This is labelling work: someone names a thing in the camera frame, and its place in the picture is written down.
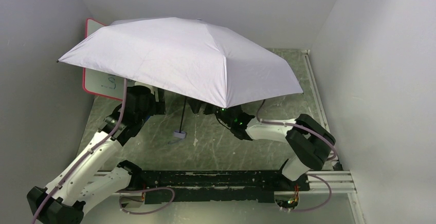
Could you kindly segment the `aluminium frame rail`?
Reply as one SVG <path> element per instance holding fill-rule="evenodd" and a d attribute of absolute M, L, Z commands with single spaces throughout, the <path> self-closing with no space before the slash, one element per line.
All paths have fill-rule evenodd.
<path fill-rule="evenodd" d="M 115 169 L 113 172 L 99 172 L 86 180 L 85 186 L 79 188 L 79 197 L 96 196 L 98 193 L 119 194 L 119 195 L 140 195 L 150 193 L 151 190 L 125 191 L 135 174 L 130 174 L 123 169 Z M 351 174 L 348 172 L 322 171 L 308 172 L 310 185 L 309 191 L 294 190 L 293 192 L 276 192 L 274 195 L 297 195 L 299 193 L 346 193 L 355 190 Z"/>

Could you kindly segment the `red framed whiteboard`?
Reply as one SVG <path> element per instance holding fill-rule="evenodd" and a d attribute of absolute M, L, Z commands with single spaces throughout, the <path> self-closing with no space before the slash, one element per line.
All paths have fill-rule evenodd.
<path fill-rule="evenodd" d="M 92 95 L 121 100 L 123 97 L 123 78 L 83 68 L 82 88 Z"/>

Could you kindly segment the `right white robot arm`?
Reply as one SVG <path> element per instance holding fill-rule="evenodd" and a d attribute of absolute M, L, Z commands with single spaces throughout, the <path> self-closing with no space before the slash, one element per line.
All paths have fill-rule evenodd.
<path fill-rule="evenodd" d="M 241 106 L 221 108 L 206 105 L 204 115 L 215 115 L 240 140 L 271 140 L 288 144 L 293 154 L 281 167 L 281 174 L 296 181 L 310 170 L 319 171 L 337 155 L 335 138 L 307 114 L 296 119 L 262 119 L 244 112 Z"/>

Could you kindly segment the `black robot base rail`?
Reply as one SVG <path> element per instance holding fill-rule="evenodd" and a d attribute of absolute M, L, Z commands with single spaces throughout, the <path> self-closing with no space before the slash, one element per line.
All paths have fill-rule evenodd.
<path fill-rule="evenodd" d="M 309 191 L 308 177 L 291 181 L 275 170 L 261 171 L 142 171 L 125 191 L 151 190 L 146 204 L 175 202 L 245 201 L 273 203 L 276 192 Z"/>

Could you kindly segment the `light purple folding umbrella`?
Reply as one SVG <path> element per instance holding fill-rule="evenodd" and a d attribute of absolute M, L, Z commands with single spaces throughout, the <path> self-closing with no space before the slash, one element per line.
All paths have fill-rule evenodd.
<path fill-rule="evenodd" d="M 229 28 L 201 20 L 117 21 L 86 37 L 60 62 L 221 108 L 303 93 L 285 59 Z"/>

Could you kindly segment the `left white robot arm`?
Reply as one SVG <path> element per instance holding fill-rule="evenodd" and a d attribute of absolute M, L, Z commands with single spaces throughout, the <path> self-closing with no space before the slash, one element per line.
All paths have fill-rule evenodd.
<path fill-rule="evenodd" d="M 33 222 L 80 223 L 96 205 L 122 190 L 143 187 L 142 169 L 127 160 L 95 181 L 103 164 L 135 137 L 148 118 L 165 114 L 164 90 L 136 83 L 123 90 L 122 103 L 107 116 L 76 159 L 45 187 L 33 187 L 27 200 Z"/>

